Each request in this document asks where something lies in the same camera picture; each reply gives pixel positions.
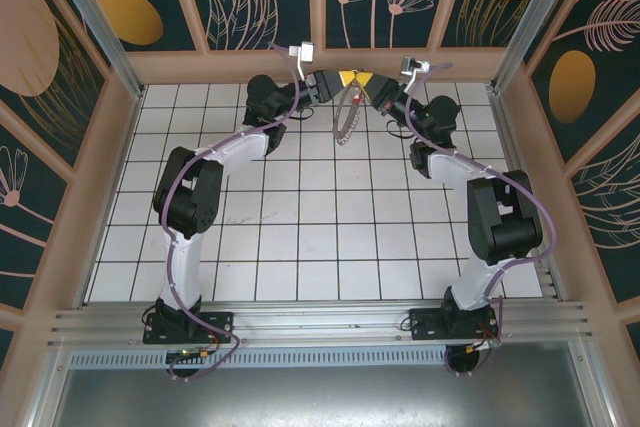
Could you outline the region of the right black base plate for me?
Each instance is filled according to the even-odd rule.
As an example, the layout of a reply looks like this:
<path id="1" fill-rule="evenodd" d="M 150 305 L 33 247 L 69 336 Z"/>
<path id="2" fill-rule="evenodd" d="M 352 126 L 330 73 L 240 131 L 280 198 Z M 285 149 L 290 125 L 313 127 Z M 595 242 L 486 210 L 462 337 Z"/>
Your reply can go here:
<path id="1" fill-rule="evenodd" d="M 490 306 L 472 311 L 411 309 L 409 321 L 413 340 L 475 340 L 485 333 L 490 338 L 499 337 L 496 312 Z"/>

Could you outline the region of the right aluminium corner post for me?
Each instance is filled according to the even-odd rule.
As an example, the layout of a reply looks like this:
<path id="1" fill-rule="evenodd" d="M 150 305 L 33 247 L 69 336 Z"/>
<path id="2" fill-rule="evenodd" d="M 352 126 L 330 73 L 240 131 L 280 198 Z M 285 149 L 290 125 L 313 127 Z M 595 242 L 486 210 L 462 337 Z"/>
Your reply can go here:
<path id="1" fill-rule="evenodd" d="M 493 78 L 486 85 L 488 94 L 500 95 L 508 86 L 556 3 L 557 0 L 530 0 Z"/>

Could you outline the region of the left small circuit board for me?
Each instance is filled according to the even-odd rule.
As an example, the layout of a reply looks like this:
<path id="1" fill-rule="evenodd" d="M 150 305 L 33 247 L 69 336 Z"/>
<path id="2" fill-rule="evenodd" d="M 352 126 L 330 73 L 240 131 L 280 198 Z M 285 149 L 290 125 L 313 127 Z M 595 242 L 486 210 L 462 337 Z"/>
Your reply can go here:
<path id="1" fill-rule="evenodd" d="M 202 363 L 203 359 L 209 357 L 211 353 L 212 351 L 206 348 L 169 351 L 166 354 L 165 363 Z"/>

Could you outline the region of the grey sheet metal panel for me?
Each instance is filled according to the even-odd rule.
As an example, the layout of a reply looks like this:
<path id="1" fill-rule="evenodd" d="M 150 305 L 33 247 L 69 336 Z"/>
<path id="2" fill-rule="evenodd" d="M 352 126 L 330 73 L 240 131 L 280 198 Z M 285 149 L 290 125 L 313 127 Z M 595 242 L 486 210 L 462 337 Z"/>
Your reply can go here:
<path id="1" fill-rule="evenodd" d="M 561 369 L 460 378 L 439 367 L 74 371 L 54 427 L 595 427 Z"/>

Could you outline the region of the aluminium side rail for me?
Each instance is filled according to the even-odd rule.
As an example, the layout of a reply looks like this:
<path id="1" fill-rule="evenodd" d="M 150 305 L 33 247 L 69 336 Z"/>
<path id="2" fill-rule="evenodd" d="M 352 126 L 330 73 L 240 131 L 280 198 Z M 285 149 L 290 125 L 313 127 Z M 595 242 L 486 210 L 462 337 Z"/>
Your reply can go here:
<path id="1" fill-rule="evenodd" d="M 534 187 L 532 174 L 522 154 L 522 149 L 514 131 L 514 123 L 509 109 L 500 93 L 488 89 L 488 99 L 506 165 L 509 170 L 523 170 L 530 177 Z M 538 298 L 562 301 L 562 290 L 558 289 L 554 278 L 555 259 L 552 254 L 542 260 L 522 264 L 506 271 L 500 278 L 500 287 L 507 297 Z"/>

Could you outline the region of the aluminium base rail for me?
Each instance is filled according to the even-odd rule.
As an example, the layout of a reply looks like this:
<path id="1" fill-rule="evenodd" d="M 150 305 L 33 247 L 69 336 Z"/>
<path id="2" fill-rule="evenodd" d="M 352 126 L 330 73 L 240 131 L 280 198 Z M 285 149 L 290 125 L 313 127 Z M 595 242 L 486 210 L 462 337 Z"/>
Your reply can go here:
<path id="1" fill-rule="evenodd" d="M 436 300 L 206 302 L 205 311 L 233 315 L 233 331 L 247 348 L 408 344 L 401 321 Z M 96 302 L 56 313 L 48 345 L 77 349 L 143 348 L 142 302 Z M 594 330 L 579 302 L 507 299 L 503 343 L 589 339 Z"/>

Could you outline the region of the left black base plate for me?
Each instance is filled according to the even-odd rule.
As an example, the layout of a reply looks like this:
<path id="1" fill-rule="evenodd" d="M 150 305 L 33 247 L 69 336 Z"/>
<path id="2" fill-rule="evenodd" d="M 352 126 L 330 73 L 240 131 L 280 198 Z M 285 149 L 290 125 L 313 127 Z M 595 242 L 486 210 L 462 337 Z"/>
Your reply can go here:
<path id="1" fill-rule="evenodd" d="M 233 329 L 232 312 L 201 312 L 198 314 L 198 317 L 225 332 L 231 332 Z M 193 332 L 190 332 L 189 328 L 189 325 L 184 327 L 175 322 L 170 322 L 156 313 L 151 313 L 148 314 L 146 318 L 142 342 L 146 345 L 203 345 L 209 344 L 212 341 L 212 335 L 216 338 L 213 344 L 216 344 L 216 342 L 220 344 L 228 344 L 231 342 L 228 336 L 212 333 L 198 323 L 195 323 L 195 330 Z"/>

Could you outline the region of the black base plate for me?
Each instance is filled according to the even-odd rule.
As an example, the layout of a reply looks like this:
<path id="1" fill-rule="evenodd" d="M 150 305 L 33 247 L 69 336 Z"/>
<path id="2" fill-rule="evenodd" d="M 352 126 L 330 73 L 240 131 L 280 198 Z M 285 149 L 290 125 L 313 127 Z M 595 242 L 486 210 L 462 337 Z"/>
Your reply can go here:
<path id="1" fill-rule="evenodd" d="M 231 332 L 233 329 L 232 312 L 201 312 L 198 314 L 198 317 L 225 332 Z M 216 342 L 220 344 L 228 344 L 231 342 L 228 336 L 212 333 L 198 323 L 195 323 L 195 330 L 193 332 L 190 332 L 189 328 L 189 325 L 184 327 L 175 322 L 170 322 L 156 313 L 151 313 L 148 314 L 146 318 L 142 342 L 146 345 L 203 345 L 209 344 L 212 341 L 212 335 L 216 338 L 213 344 L 216 344 Z"/>
<path id="2" fill-rule="evenodd" d="M 413 340 L 475 340 L 485 333 L 490 338 L 499 337 L 496 312 L 490 306 L 472 311 L 411 309 L 409 321 Z"/>

